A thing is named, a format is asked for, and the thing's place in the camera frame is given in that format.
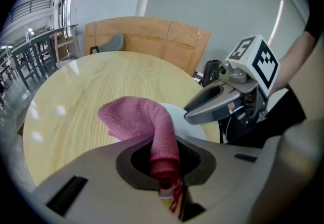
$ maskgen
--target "round wooden table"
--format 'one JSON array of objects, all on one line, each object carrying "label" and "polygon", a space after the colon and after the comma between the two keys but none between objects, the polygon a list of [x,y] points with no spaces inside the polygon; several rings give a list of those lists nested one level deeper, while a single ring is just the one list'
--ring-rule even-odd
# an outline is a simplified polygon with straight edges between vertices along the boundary
[{"label": "round wooden table", "polygon": [[[82,57],[55,72],[38,90],[25,119],[23,147],[39,185],[82,153],[117,141],[97,117],[105,103],[122,96],[149,98],[183,108],[201,86],[159,58],[133,52]],[[217,122],[202,125],[219,142]]]}]

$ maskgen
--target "red fabric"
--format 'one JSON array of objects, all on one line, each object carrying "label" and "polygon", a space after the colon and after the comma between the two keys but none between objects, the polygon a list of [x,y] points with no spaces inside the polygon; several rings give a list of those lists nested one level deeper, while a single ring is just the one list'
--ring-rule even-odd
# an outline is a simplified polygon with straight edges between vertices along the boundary
[{"label": "red fabric", "polygon": [[168,111],[150,99],[121,97],[98,110],[109,127],[109,135],[122,141],[154,136],[150,155],[150,175],[160,185],[174,185],[179,178],[180,157],[174,127]]}]

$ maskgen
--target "chair armrest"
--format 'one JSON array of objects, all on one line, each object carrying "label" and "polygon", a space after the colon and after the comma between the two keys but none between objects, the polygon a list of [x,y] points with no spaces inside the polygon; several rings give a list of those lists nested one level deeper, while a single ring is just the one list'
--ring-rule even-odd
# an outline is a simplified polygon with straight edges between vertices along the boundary
[{"label": "chair armrest", "polygon": [[97,53],[99,53],[100,51],[99,51],[99,48],[98,48],[98,46],[93,46],[93,47],[90,47],[90,54],[93,54],[93,50],[96,50],[97,51]]}]

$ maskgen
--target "fluorescent light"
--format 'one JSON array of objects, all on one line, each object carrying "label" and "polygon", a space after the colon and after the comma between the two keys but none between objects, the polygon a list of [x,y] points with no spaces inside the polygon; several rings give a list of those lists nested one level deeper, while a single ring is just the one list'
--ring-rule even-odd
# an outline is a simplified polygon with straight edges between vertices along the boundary
[{"label": "fluorescent light", "polygon": [[279,6],[279,11],[278,11],[278,15],[277,15],[277,19],[275,21],[275,24],[274,24],[274,27],[273,27],[273,30],[272,30],[272,33],[271,33],[271,36],[270,36],[270,39],[268,41],[268,44],[270,45],[271,42],[272,42],[272,39],[274,37],[274,34],[275,32],[277,31],[277,28],[278,28],[278,25],[279,25],[279,21],[280,21],[280,17],[281,17],[281,14],[282,14],[282,9],[284,8],[284,0],[281,0],[280,1],[280,6]]}]

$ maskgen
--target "forearm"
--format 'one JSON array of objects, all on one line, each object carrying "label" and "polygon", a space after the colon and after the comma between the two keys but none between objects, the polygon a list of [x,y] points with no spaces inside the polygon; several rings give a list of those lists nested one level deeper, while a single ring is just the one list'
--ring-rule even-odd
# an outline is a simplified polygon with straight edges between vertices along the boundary
[{"label": "forearm", "polygon": [[308,32],[303,32],[294,41],[287,53],[280,59],[279,75],[270,95],[288,85],[311,54],[314,43],[315,38]]}]

